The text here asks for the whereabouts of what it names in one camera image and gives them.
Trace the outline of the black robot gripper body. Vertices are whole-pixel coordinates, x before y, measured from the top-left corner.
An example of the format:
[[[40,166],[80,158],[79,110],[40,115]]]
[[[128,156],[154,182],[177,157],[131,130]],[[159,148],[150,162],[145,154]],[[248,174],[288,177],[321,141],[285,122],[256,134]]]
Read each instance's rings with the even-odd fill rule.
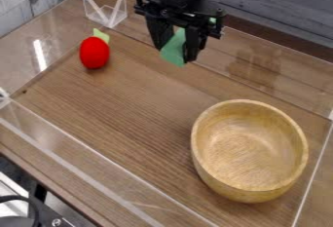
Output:
[[[173,26],[193,25],[214,38],[221,37],[225,9],[215,0],[137,0],[135,13],[163,18]]]

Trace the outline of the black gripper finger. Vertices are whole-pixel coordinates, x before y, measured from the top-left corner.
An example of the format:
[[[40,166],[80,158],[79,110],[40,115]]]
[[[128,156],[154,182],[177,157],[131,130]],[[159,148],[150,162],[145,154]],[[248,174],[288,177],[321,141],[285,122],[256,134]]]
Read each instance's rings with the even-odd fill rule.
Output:
[[[185,62],[191,62],[198,58],[199,52],[206,48],[209,36],[201,28],[189,26],[185,28],[185,38],[182,46],[183,60]]]
[[[158,50],[161,50],[166,45],[169,39],[174,35],[173,25],[167,22],[166,19],[153,17],[151,15],[146,16],[146,24],[154,42],[154,46]]]

